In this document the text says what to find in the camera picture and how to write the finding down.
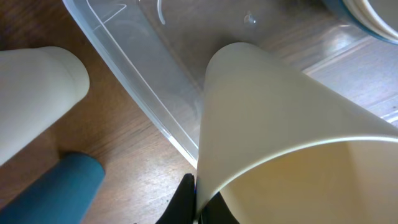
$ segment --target white bowl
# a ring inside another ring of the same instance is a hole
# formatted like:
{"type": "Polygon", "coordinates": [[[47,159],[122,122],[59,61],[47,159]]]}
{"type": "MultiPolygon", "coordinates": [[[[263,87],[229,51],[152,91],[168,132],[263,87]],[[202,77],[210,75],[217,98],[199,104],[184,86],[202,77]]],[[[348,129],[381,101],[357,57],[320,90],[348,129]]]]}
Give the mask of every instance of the white bowl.
{"type": "Polygon", "coordinates": [[[393,36],[395,39],[398,39],[397,30],[390,26],[390,24],[393,24],[394,27],[398,27],[398,16],[397,14],[393,14],[391,11],[398,8],[398,2],[393,2],[391,0],[371,0],[371,2],[372,4],[369,0],[355,0],[358,9],[365,17],[368,18],[369,21],[383,32],[393,36]]]}
{"type": "Polygon", "coordinates": [[[354,15],[357,20],[371,29],[373,32],[389,40],[398,40],[398,34],[395,35],[393,32],[388,32],[382,28],[377,22],[374,22],[369,16],[367,16],[359,7],[358,0],[343,0],[349,11],[354,15]]]}

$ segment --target wood grain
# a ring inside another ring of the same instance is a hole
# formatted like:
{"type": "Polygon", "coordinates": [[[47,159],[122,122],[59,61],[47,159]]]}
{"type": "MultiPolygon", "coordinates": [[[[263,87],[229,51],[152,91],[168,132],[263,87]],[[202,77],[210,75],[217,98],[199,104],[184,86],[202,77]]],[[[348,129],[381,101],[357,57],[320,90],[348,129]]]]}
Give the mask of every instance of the wood grain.
{"type": "Polygon", "coordinates": [[[106,178],[84,223],[154,223],[182,176],[194,168],[120,85],[59,0],[2,1],[0,50],[54,45],[90,76],[87,96],[0,168],[0,207],[58,161],[85,152],[106,178]]]}

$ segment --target black object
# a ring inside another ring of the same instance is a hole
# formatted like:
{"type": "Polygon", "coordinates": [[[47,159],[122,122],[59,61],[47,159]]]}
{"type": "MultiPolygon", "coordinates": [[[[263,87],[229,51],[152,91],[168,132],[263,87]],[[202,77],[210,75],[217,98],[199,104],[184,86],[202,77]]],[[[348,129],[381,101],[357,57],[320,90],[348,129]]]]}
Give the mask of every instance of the black object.
{"type": "MultiPolygon", "coordinates": [[[[156,224],[192,224],[195,219],[195,178],[185,174],[166,211],[156,224]]],[[[202,210],[199,224],[239,224],[218,192],[202,210]]]]}

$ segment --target teal bowl rim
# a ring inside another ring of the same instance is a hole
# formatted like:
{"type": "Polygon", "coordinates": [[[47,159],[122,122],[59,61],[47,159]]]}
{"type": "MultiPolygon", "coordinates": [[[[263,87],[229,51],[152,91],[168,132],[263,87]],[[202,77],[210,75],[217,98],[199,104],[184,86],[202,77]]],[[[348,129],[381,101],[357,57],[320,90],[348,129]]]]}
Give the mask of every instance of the teal bowl rim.
{"type": "Polygon", "coordinates": [[[373,37],[375,37],[375,38],[377,38],[377,39],[379,39],[379,40],[382,40],[382,41],[385,41],[385,42],[388,42],[388,43],[391,43],[391,44],[398,45],[398,40],[397,40],[397,41],[393,41],[393,40],[389,40],[389,39],[387,39],[387,38],[385,38],[385,37],[382,37],[381,35],[375,33],[373,30],[367,28],[367,27],[366,27],[364,24],[362,24],[359,20],[357,20],[357,18],[355,18],[355,16],[352,15],[352,13],[349,11],[349,9],[347,8],[347,6],[346,6],[346,4],[343,2],[343,0],[339,0],[339,4],[340,4],[341,8],[344,10],[344,12],[346,13],[346,15],[351,19],[351,21],[352,21],[355,25],[357,25],[361,30],[365,31],[365,32],[368,33],[369,35],[371,35],[371,36],[373,36],[373,37]]]}

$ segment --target teal cylinder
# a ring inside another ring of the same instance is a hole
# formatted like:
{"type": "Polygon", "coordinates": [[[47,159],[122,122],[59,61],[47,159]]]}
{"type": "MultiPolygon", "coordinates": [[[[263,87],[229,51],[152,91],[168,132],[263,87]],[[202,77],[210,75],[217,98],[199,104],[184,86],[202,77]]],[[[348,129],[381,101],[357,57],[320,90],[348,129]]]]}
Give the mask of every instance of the teal cylinder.
{"type": "Polygon", "coordinates": [[[0,210],[0,223],[80,223],[104,177],[97,160],[68,154],[0,210]]]}

